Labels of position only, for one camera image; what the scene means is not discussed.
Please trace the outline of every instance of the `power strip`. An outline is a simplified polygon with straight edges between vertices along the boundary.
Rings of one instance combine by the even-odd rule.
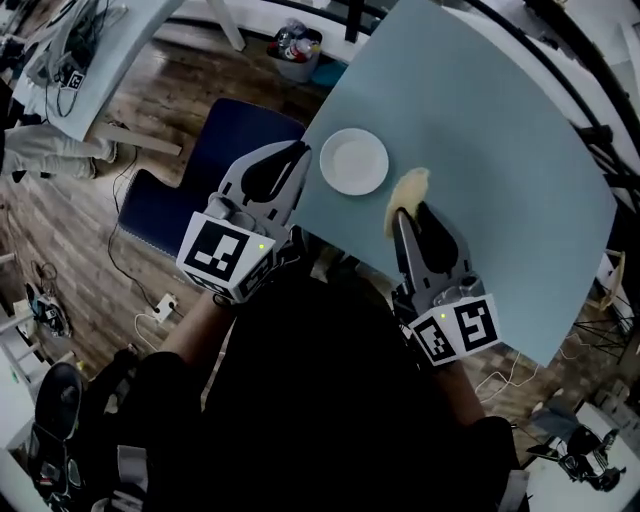
[[[154,311],[153,317],[159,323],[162,323],[177,307],[178,299],[176,299],[173,295],[166,293],[164,297],[162,297],[162,300],[158,303],[158,306],[156,307],[157,312]]]

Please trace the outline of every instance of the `trash bin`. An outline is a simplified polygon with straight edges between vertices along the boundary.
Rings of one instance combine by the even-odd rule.
[[[308,30],[309,39],[318,41],[320,48],[322,48],[322,34],[317,30]],[[318,66],[318,59],[320,59],[320,52],[314,52],[312,57],[307,62],[293,62],[290,60],[281,59],[279,56],[270,55],[267,53],[271,60],[275,62],[278,72],[285,78],[304,84],[311,79],[311,75]]]

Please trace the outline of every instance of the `light blue table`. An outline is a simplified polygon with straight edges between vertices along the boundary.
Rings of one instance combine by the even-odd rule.
[[[371,131],[389,152],[389,175],[367,196],[341,195],[320,173],[322,144],[346,127]],[[385,207],[400,176],[431,169],[427,203],[466,237],[503,340],[550,362],[593,282],[615,203],[569,123],[516,64],[428,0],[401,0],[304,140],[314,158],[294,223],[399,280]]]

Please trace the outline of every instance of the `blue chair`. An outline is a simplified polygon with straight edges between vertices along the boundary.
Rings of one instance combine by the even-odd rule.
[[[299,140],[305,128],[278,112],[219,99],[193,149],[180,186],[169,187],[141,169],[131,180],[118,224],[166,254],[177,257],[193,212],[207,200],[238,158],[267,144]]]

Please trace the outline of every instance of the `white plate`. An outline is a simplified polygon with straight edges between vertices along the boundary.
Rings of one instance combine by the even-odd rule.
[[[347,128],[334,133],[322,146],[320,170],[338,192],[361,196],[382,184],[389,171],[389,156],[378,137]]]

